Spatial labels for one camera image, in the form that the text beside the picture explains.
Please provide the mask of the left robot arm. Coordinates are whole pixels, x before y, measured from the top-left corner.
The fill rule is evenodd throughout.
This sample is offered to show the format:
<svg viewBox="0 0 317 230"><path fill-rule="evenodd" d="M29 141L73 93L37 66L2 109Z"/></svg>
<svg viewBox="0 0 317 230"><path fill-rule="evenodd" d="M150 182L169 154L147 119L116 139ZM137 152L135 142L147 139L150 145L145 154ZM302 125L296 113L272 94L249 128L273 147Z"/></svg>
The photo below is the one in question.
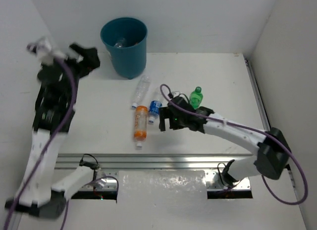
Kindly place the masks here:
<svg viewBox="0 0 317 230"><path fill-rule="evenodd" d="M37 74L40 90L35 102L32 125L32 145L22 183L13 198L5 203L14 212L44 218L58 218L69 199L96 177L97 163L80 161L71 174L53 183L53 173L59 150L64 143L75 115L75 103L80 79L100 67L96 48L84 48L77 43L70 49L81 60L54 51L48 46L28 45L33 54L45 51Z"/></svg>

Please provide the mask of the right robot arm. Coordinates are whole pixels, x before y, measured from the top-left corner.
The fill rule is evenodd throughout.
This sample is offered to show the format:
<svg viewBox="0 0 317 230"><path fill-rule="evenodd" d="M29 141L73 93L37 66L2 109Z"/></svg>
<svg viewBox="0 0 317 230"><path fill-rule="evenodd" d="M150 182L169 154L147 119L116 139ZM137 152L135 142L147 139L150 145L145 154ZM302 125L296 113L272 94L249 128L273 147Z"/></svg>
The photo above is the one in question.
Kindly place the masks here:
<svg viewBox="0 0 317 230"><path fill-rule="evenodd" d="M226 121L207 107L194 109L179 96L174 97L166 107L159 109L159 129L162 132L166 130L166 119L169 120L171 130L188 128L194 132L217 136L252 154L241 160L232 159L222 170L217 171L220 187L233 187L244 178L258 175L278 180L287 165L289 156L272 140L276 138L284 146L288 145L283 133L277 128L258 132L247 130L241 124Z"/></svg>

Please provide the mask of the clear bottle blue label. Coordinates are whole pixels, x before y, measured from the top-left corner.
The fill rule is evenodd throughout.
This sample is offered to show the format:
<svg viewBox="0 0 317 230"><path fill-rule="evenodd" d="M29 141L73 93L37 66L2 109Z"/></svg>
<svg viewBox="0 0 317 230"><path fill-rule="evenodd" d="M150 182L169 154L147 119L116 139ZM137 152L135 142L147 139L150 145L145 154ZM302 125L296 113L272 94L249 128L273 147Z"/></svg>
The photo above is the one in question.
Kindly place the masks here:
<svg viewBox="0 0 317 230"><path fill-rule="evenodd" d="M157 87L153 93L151 99L149 110L148 110L148 122L153 124L155 120L159 117L159 109L162 107L164 97L160 91L160 88Z"/></svg>

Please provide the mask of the clear bottle white cap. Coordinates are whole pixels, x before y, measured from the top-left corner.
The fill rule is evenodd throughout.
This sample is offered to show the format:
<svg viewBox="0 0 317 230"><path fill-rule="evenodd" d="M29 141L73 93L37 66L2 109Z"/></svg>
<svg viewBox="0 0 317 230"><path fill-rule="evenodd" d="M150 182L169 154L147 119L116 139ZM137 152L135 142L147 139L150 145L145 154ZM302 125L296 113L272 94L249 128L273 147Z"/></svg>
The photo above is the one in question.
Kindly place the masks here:
<svg viewBox="0 0 317 230"><path fill-rule="evenodd" d="M119 38L114 44L114 47L117 47L117 48L123 48L126 46L127 46L127 40L125 38Z"/></svg>

